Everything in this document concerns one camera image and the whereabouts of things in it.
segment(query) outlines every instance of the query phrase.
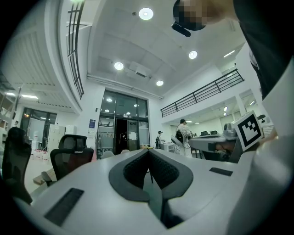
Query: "black slot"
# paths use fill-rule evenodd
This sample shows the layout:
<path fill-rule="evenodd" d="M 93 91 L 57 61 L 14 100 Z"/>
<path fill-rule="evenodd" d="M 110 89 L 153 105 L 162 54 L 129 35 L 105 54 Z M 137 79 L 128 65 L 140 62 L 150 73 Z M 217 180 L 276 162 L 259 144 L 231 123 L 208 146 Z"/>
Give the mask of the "black slot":
<path fill-rule="evenodd" d="M 71 188 L 45 215 L 45 218 L 61 226 L 83 193 L 83 190 Z"/>
<path fill-rule="evenodd" d="M 212 167 L 209 171 L 212 171 L 212 172 L 218 173 L 218 174 L 223 174 L 226 176 L 231 176 L 233 174 L 233 171 L 227 171 L 227 170 L 215 168 L 215 167 Z"/>

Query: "round ceiling light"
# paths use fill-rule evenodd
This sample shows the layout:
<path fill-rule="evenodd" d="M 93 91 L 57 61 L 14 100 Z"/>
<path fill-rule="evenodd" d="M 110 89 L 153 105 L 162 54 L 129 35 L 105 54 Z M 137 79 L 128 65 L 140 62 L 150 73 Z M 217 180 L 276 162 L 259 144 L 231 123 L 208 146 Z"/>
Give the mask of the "round ceiling light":
<path fill-rule="evenodd" d="M 115 69 L 122 70 L 124 68 L 124 65 L 121 62 L 116 62 L 114 64 Z"/>
<path fill-rule="evenodd" d="M 196 51 L 191 51 L 191 52 L 189 53 L 189 58 L 190 58 L 191 60 L 195 59 L 196 57 L 197 57 L 197 52 L 196 52 Z"/>
<path fill-rule="evenodd" d="M 163 81 L 158 81 L 158 82 L 156 83 L 157 86 L 162 86 L 163 84 L 164 84 Z"/>
<path fill-rule="evenodd" d="M 139 11 L 139 17 L 142 20 L 150 20 L 153 17 L 153 11 L 150 8 L 143 8 Z"/>

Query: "metal railing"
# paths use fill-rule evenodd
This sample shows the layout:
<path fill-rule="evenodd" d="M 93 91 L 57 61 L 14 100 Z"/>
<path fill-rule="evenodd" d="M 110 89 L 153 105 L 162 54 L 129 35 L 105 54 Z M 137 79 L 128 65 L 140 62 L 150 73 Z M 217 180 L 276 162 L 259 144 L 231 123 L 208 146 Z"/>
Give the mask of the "metal railing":
<path fill-rule="evenodd" d="M 162 117 L 168 116 L 172 113 L 178 112 L 191 105 L 204 101 L 218 93 L 225 91 L 226 89 L 243 82 L 244 79 L 235 69 L 217 80 L 199 88 L 198 90 L 186 95 L 185 97 L 177 100 L 176 102 L 162 108 Z"/>
<path fill-rule="evenodd" d="M 73 3 L 72 9 L 68 11 L 69 25 L 68 25 L 68 60 L 71 67 L 73 76 L 73 82 L 76 86 L 79 98 L 82 99 L 84 94 L 83 85 L 81 82 L 81 76 L 79 73 L 79 61 L 78 61 L 78 39 L 79 39 L 79 26 L 84 8 L 84 2 Z"/>

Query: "man in white shirt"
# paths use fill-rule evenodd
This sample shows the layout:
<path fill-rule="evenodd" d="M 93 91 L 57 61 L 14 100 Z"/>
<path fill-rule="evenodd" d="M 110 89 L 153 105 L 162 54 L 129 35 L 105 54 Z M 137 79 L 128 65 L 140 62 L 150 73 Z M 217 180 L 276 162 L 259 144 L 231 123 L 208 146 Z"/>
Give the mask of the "man in white shirt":
<path fill-rule="evenodd" d="M 191 147 L 189 145 L 189 139 L 191 138 L 190 128 L 184 119 L 180 121 L 180 125 L 177 127 L 176 132 L 180 131 L 183 135 L 183 147 L 179 146 L 180 154 L 186 157 L 192 157 Z"/>

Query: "entrance door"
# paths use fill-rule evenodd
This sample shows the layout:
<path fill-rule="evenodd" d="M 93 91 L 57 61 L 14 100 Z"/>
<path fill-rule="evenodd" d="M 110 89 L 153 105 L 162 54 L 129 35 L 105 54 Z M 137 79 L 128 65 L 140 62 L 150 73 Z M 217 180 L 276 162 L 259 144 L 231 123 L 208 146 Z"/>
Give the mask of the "entrance door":
<path fill-rule="evenodd" d="M 134 151 L 138 149 L 138 121 L 128 120 L 128 150 Z"/>

